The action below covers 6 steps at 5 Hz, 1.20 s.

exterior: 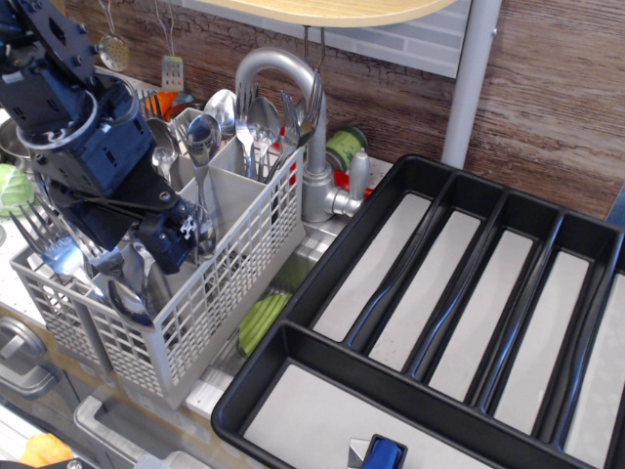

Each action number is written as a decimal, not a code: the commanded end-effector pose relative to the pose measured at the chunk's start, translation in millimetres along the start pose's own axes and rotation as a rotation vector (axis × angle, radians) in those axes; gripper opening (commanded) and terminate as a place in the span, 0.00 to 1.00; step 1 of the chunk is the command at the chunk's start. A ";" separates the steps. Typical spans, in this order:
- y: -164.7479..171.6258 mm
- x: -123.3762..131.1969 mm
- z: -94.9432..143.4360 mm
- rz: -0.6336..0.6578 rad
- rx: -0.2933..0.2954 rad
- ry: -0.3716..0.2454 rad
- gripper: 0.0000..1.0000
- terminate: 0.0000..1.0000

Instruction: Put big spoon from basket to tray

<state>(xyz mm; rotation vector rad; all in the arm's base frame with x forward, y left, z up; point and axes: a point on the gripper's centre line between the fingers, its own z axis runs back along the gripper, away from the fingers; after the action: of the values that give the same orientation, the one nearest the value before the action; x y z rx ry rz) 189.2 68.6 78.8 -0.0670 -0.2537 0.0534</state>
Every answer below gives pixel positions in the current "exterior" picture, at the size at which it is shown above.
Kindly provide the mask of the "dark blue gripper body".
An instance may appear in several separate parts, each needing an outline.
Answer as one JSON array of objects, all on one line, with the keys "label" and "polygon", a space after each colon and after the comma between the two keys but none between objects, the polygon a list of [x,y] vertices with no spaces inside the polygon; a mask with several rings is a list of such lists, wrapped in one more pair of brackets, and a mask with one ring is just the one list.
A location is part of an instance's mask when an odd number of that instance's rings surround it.
[{"label": "dark blue gripper body", "polygon": [[176,274],[197,247],[198,205],[179,198],[164,210],[147,211],[137,237],[166,275]]}]

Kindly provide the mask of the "black blue robot arm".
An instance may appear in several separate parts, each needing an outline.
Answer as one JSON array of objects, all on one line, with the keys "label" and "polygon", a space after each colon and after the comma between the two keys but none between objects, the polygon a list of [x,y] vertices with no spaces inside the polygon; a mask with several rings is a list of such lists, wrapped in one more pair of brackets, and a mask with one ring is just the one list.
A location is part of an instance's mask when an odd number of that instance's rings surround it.
[{"label": "black blue robot arm", "polygon": [[1,4],[1,106],[63,217],[113,249],[134,229],[163,273],[196,246],[192,211],[151,164],[134,89],[95,68],[85,24],[49,1]]}]

